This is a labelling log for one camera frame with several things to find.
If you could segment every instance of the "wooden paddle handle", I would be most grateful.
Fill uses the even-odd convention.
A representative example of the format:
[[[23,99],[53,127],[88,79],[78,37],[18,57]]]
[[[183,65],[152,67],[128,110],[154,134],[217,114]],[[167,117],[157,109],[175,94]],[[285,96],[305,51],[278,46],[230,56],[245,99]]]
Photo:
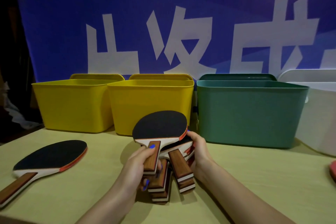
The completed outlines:
[[[179,149],[168,152],[168,155],[173,166],[177,182],[184,181],[194,176]]]
[[[152,145],[155,145],[155,152],[152,156],[147,158],[145,162],[143,163],[143,173],[145,175],[154,175],[156,172],[156,166],[158,163],[161,141],[151,141],[148,144],[148,148]]]
[[[9,202],[16,196],[16,193],[25,186],[37,173],[25,173],[0,191],[0,207],[5,206],[5,202]]]

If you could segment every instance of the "green bin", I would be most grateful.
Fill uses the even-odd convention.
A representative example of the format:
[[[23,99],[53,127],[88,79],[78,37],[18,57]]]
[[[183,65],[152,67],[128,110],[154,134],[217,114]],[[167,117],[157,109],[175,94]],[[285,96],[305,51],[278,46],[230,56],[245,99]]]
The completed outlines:
[[[277,81],[197,81],[199,133],[208,142],[290,148],[309,87]]]

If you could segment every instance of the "beige tablecloth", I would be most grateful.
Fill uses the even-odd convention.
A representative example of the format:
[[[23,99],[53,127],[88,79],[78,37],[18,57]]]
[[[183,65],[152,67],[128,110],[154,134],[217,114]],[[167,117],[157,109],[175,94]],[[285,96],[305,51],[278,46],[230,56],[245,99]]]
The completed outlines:
[[[112,130],[84,134],[41,129],[0,146],[0,188],[14,180],[12,168],[20,159],[45,145],[72,139],[87,142],[85,157],[71,169],[31,184],[0,215],[41,224],[74,223],[111,187],[139,147]],[[219,165],[295,222],[335,223],[336,183],[328,173],[333,158],[300,147],[284,151],[208,144],[208,148]],[[167,205],[151,204],[144,192],[137,199],[122,223],[229,223],[199,184],[182,196],[174,182]]]

